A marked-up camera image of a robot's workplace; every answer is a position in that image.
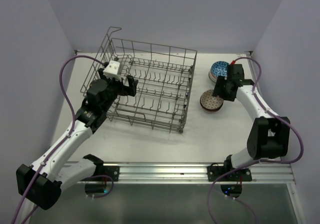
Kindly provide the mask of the red diamond pattern bowl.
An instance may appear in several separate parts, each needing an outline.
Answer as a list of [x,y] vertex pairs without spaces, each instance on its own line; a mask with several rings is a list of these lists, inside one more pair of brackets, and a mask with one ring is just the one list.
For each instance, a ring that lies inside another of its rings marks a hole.
[[217,61],[211,66],[211,74],[213,77],[218,78],[219,76],[226,77],[229,63],[225,61]]

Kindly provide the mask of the brown patterned bowl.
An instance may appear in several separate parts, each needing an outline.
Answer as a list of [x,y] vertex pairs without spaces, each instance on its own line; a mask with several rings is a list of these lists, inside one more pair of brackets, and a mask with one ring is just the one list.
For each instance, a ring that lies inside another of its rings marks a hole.
[[224,100],[220,97],[214,97],[213,91],[213,89],[205,91],[200,97],[200,104],[206,108],[218,108],[223,105]]

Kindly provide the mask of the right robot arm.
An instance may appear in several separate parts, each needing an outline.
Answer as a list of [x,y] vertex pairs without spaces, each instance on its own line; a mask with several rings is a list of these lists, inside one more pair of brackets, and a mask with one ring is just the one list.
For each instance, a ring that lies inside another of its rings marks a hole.
[[290,128],[275,118],[277,113],[263,100],[256,84],[245,79],[241,64],[232,63],[227,67],[226,77],[218,77],[212,96],[224,101],[238,100],[253,121],[246,147],[227,156],[222,167],[211,167],[213,173],[232,181],[241,174],[240,167],[287,154]]

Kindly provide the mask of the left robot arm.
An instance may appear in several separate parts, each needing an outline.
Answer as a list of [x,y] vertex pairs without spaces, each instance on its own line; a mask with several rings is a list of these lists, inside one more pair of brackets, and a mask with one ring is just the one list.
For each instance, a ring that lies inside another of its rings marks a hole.
[[63,166],[89,137],[103,124],[107,111],[119,96],[137,93],[138,80],[127,76],[128,85],[115,78],[100,78],[89,85],[87,94],[72,121],[61,137],[31,165],[22,164],[16,171],[19,193],[43,210],[50,209],[61,193],[86,178],[103,177],[103,160],[88,154],[64,170]]

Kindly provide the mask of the white ribbed bowl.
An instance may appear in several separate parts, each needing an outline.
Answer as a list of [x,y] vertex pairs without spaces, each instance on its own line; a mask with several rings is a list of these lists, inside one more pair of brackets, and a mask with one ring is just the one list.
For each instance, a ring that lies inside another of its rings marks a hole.
[[218,79],[216,76],[214,76],[214,74],[211,71],[208,72],[208,77],[214,84],[216,84]]

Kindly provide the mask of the blue floral bowl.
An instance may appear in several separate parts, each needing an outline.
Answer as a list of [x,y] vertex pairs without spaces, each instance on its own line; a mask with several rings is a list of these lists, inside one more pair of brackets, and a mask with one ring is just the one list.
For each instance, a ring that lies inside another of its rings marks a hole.
[[214,112],[218,112],[222,108],[223,105],[219,106],[218,108],[206,108],[202,104],[200,104],[200,106],[204,111],[209,112],[209,113],[214,113]]

